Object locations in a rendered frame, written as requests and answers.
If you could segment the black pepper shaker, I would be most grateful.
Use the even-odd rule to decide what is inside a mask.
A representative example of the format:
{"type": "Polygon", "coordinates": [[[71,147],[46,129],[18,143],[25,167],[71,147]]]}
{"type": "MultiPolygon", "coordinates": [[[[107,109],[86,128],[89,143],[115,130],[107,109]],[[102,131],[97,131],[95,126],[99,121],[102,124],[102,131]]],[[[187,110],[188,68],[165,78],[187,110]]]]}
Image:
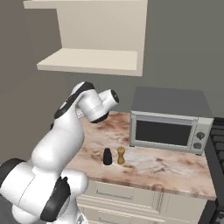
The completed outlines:
{"type": "Polygon", "coordinates": [[[112,154],[110,148],[105,148],[103,152],[103,163],[105,165],[112,164],[112,154]]]}

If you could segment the cream narrow cabinet panel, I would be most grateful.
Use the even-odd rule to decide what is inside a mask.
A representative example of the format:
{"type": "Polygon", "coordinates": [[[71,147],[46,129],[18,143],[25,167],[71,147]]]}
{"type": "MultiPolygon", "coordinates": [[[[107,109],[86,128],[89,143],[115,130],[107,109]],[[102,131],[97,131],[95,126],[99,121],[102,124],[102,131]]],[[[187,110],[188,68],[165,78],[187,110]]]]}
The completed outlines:
{"type": "Polygon", "coordinates": [[[197,224],[206,203],[206,199],[164,192],[158,211],[165,218],[176,221],[189,221],[191,224],[197,224]]]}

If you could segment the brown wooden pepper mill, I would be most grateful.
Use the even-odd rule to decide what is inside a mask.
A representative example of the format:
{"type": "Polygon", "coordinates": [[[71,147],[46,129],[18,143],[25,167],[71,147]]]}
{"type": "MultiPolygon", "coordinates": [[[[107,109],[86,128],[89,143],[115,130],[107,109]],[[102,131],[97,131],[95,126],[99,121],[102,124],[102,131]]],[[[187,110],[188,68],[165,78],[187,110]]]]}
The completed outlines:
{"type": "Polygon", "coordinates": [[[125,162],[125,160],[124,160],[125,149],[123,147],[118,147],[117,148],[117,153],[118,153],[117,163],[119,165],[123,165],[124,162],[125,162]]]}

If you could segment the cream drawer front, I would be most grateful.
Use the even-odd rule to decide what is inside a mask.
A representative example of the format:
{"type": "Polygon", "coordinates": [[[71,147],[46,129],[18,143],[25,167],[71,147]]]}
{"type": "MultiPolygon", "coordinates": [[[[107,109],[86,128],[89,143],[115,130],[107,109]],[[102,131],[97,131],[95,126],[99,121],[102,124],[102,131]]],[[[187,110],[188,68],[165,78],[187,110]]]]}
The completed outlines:
{"type": "Polygon", "coordinates": [[[102,183],[90,180],[88,182],[88,188],[85,192],[86,195],[95,196],[98,198],[104,198],[108,200],[118,200],[125,203],[136,204],[140,206],[150,207],[152,209],[158,210],[159,202],[161,198],[161,192],[155,192],[147,189],[123,186],[123,185],[113,185],[109,183],[102,183]],[[133,200],[119,199],[114,197],[109,197],[106,195],[100,195],[96,193],[96,190],[104,193],[113,193],[117,195],[133,197],[133,200]]]}
{"type": "Polygon", "coordinates": [[[102,217],[104,220],[117,221],[121,224],[158,224],[158,220],[149,216],[139,215],[130,209],[121,206],[106,205],[100,201],[77,199],[80,210],[85,214],[90,224],[107,224],[99,222],[102,217]]]}

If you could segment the cream open wall cabinet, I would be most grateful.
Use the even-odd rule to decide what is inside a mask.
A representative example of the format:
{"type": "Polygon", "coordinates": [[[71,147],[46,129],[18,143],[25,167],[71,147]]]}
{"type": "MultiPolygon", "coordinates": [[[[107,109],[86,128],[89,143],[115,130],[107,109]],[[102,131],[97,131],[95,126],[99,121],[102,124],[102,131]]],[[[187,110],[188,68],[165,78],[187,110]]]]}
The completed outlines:
{"type": "Polygon", "coordinates": [[[26,0],[55,9],[61,48],[39,70],[141,76],[148,0],[26,0]]]}

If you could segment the silver toaster oven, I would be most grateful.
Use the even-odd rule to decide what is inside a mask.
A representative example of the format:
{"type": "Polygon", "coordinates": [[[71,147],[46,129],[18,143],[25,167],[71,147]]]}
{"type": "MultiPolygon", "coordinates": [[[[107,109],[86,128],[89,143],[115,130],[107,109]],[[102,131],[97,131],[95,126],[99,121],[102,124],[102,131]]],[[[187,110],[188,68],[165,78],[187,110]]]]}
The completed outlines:
{"type": "Polygon", "coordinates": [[[137,87],[130,110],[129,145],[201,155],[213,122],[199,90],[137,87]]]}

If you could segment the black stove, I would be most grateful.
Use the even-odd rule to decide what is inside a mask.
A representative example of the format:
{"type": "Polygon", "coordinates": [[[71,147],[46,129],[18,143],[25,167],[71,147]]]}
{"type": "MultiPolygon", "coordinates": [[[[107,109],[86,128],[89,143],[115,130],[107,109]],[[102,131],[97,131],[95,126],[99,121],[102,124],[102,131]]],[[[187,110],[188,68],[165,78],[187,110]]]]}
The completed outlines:
{"type": "Polygon", "coordinates": [[[198,224],[224,224],[224,118],[214,118],[205,154],[216,199],[206,203],[198,224]]]}

